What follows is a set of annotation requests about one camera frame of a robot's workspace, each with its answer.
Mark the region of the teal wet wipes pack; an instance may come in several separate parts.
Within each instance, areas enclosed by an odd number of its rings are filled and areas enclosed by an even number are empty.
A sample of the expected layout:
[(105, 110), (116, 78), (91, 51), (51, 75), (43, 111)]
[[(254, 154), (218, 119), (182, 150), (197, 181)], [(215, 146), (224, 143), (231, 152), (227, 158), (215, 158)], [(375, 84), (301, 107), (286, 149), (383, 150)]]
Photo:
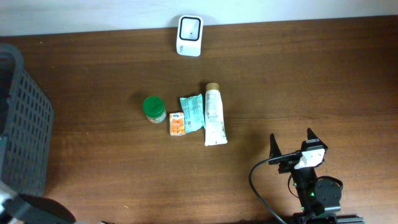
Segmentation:
[(191, 133), (205, 127), (202, 94), (188, 98), (180, 98), (184, 113), (185, 132)]

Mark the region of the white tube with gold cap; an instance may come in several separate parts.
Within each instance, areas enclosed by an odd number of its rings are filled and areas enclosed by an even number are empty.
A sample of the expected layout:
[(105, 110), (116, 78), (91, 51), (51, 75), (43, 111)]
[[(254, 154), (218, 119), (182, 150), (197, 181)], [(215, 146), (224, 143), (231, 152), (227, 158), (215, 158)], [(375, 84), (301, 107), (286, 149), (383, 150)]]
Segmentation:
[(228, 140), (220, 86), (218, 83), (208, 83), (205, 88), (205, 146), (226, 144)]

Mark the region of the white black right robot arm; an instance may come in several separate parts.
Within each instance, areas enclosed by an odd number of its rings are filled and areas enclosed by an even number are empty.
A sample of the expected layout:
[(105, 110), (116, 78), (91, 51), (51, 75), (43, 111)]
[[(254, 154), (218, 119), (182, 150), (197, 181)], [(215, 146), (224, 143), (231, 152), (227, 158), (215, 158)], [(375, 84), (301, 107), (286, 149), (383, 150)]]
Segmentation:
[(316, 175), (315, 168), (325, 161), (328, 146), (310, 128), (298, 151), (283, 155), (273, 134), (270, 146), (269, 164), (277, 164), (281, 174), (290, 174), (302, 206), (302, 212), (293, 215), (292, 223), (364, 223), (364, 218), (356, 215), (337, 215), (341, 211), (343, 183), (334, 177)]

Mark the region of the green lid glass jar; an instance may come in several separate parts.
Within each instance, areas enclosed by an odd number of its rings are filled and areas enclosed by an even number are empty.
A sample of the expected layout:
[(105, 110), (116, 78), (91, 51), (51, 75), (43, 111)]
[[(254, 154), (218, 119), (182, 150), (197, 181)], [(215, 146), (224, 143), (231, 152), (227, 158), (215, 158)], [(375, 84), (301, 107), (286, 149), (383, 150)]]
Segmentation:
[(164, 102), (158, 96), (149, 96), (143, 102), (143, 110), (147, 119), (152, 123), (164, 121), (167, 113)]

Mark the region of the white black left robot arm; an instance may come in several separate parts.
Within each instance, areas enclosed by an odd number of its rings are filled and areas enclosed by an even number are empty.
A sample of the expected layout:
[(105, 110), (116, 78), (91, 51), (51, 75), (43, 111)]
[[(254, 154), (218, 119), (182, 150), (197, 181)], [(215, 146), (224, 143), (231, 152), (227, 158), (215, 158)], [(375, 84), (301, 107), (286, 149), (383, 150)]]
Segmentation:
[(19, 194), (1, 181), (1, 223), (89, 224), (78, 221), (61, 203), (45, 198)]

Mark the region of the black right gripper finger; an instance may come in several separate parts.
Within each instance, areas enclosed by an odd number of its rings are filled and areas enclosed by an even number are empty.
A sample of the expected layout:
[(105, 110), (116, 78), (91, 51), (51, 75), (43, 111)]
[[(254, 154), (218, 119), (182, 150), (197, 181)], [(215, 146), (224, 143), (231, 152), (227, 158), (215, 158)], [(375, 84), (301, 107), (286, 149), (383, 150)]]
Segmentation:
[(319, 138), (316, 134), (312, 131), (311, 128), (307, 128), (307, 142), (319, 142)]
[(269, 153), (269, 159), (272, 159), (272, 161), (269, 161), (269, 165), (274, 165), (278, 164), (279, 162), (276, 160), (276, 158), (280, 157), (282, 155), (277, 142), (275, 140), (274, 134), (270, 135), (270, 153)]

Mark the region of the small orange juice carton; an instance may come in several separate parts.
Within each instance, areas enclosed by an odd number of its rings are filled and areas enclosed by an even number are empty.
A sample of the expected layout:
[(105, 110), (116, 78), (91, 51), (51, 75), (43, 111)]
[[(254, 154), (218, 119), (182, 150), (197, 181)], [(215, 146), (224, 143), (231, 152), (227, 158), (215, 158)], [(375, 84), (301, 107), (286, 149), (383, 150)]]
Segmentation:
[(185, 120), (184, 113), (170, 113), (169, 114), (169, 125), (170, 125), (170, 135), (171, 136), (183, 136), (185, 132)]

